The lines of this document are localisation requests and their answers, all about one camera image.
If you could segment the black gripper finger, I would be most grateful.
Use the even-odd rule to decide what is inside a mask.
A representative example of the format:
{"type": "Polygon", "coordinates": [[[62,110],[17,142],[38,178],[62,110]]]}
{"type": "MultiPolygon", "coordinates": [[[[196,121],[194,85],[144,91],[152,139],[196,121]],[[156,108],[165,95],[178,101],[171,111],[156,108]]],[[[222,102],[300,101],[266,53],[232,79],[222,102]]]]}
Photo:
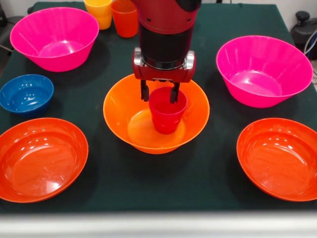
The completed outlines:
{"type": "Polygon", "coordinates": [[[171,93],[170,93],[170,102],[172,104],[174,104],[178,101],[179,87],[180,87],[180,83],[176,82],[173,84],[173,87],[172,87],[171,93]]]}
{"type": "Polygon", "coordinates": [[[141,100],[147,102],[149,100],[149,87],[146,80],[141,80],[141,100]]]}

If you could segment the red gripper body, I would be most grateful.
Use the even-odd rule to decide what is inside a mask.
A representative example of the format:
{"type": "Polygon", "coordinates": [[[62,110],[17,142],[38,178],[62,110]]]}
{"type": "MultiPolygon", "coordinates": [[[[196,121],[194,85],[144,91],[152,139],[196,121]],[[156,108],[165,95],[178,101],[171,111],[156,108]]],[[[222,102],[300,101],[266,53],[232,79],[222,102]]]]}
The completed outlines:
{"type": "Polygon", "coordinates": [[[195,73],[196,55],[194,51],[189,51],[179,67],[159,69],[146,63],[142,56],[141,49],[135,48],[132,56],[132,68],[137,79],[187,83],[193,78],[195,73]]]}

